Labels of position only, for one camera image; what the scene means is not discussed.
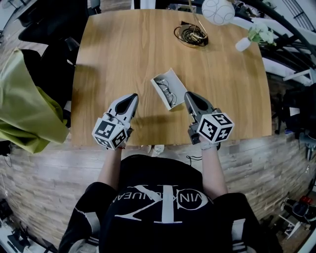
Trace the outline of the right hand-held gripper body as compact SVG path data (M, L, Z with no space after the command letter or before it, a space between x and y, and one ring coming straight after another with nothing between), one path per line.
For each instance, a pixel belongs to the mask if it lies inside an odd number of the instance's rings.
M204 114L199 122L189 126L188 134L193 145L200 143L200 136L216 144L227 140L234 126L235 124L226 113Z

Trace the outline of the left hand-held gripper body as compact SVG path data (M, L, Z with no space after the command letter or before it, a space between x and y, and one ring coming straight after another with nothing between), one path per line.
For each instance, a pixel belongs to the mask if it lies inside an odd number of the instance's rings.
M129 122L105 113L102 118L97 119L92 136L99 145L115 150L125 146L132 131Z

